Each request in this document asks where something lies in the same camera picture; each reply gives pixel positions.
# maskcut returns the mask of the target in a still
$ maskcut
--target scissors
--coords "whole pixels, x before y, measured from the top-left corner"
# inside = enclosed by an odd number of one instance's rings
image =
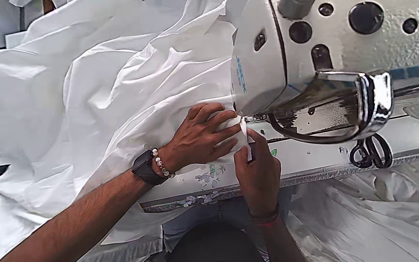
[[[379,152],[376,149],[376,146],[374,145],[373,138],[375,138],[379,142],[379,145],[381,146],[384,152],[384,163],[382,162]],[[355,160],[355,153],[357,151],[362,158],[360,161]],[[377,168],[388,168],[392,165],[391,148],[382,136],[374,134],[365,139],[357,140],[357,145],[354,148],[352,148],[352,151],[350,151],[350,161],[354,166],[359,168],[369,168],[373,164]]]

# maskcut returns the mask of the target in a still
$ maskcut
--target red string bracelet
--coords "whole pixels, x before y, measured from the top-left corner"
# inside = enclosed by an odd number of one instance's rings
[[[276,223],[277,217],[279,216],[279,204],[276,205],[276,209],[266,216],[253,216],[249,211],[250,217],[253,218],[255,225],[272,229]]]

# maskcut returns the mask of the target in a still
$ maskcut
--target jeans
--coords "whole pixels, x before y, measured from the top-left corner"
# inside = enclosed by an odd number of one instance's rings
[[[279,216],[284,223],[287,220],[291,196],[292,187],[279,189],[277,195]],[[172,252],[183,235],[195,226],[217,221],[232,224],[243,230],[258,247],[263,259],[269,260],[261,232],[250,218],[248,206],[243,197],[221,200],[210,205],[196,205],[180,216],[164,223],[162,228],[166,251]]]

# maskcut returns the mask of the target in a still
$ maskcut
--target smartwatch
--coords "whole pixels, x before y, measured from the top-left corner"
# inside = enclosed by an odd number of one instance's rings
[[[168,178],[164,178],[156,174],[156,172],[151,167],[153,158],[154,156],[151,150],[147,150],[141,154],[134,161],[134,165],[132,166],[132,173],[140,177],[146,183],[157,186],[164,183],[166,180],[168,180]]]

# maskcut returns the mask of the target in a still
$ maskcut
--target sewing machine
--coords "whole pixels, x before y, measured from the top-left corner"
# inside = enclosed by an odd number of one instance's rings
[[[249,0],[238,24],[234,107],[284,137],[364,139],[419,92],[419,0]]]
[[[234,107],[281,161],[281,187],[374,169],[349,154],[378,131],[393,164],[419,161],[419,0],[249,0],[236,25]],[[214,188],[169,181],[140,204],[160,212],[240,196],[231,172]]]

